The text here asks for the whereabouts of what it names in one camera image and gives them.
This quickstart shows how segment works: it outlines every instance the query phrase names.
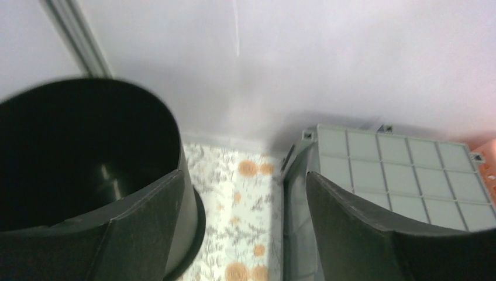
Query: black rim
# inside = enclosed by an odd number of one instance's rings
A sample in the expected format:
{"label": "black rim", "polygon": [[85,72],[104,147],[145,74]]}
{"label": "black rim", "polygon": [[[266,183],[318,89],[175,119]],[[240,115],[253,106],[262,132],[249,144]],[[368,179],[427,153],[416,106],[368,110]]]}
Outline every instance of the black rim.
{"label": "black rim", "polygon": [[177,280],[184,272],[190,267],[193,263],[194,259],[197,257],[197,254],[203,244],[203,239],[205,237],[205,225],[206,225],[206,216],[205,216],[205,207],[201,200],[200,194],[193,187],[193,191],[195,193],[195,199],[197,202],[198,209],[198,225],[197,231],[195,235],[195,239],[191,244],[191,248],[186,254],[186,257],[179,263],[179,265],[166,277],[164,277],[163,281],[175,281]]}

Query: white wall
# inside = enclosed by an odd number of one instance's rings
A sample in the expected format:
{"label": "white wall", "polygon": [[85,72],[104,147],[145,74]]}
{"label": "white wall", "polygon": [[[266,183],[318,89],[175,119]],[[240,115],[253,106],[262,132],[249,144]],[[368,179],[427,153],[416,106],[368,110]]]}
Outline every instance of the white wall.
{"label": "white wall", "polygon": [[81,71],[39,1],[0,1],[0,101]]}
{"label": "white wall", "polygon": [[493,0],[80,0],[118,77],[182,132],[286,149],[318,122],[496,131]]}

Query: black bin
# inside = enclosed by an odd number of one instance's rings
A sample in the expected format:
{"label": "black bin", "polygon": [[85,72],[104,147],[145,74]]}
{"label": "black bin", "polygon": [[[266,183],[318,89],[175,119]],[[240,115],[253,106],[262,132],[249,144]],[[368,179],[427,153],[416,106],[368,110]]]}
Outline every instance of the black bin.
{"label": "black bin", "polygon": [[123,81],[1,103],[0,192],[0,280],[174,280],[204,234],[172,113]]}

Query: orange object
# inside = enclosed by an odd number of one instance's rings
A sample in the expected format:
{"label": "orange object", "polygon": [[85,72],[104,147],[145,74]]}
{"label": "orange object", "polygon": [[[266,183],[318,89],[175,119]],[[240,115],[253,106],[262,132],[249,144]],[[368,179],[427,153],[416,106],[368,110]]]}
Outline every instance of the orange object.
{"label": "orange object", "polygon": [[480,153],[484,157],[485,163],[479,166],[479,172],[492,203],[496,204],[496,139],[479,146],[473,152]]}

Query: patterned countertop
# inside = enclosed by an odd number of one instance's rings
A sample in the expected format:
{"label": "patterned countertop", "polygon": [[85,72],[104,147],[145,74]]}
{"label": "patterned countertop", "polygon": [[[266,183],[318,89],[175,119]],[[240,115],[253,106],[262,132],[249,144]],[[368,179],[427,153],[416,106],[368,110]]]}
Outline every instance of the patterned countertop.
{"label": "patterned countertop", "polygon": [[206,212],[205,238],[178,280],[281,280],[280,159],[188,143],[191,180]]}

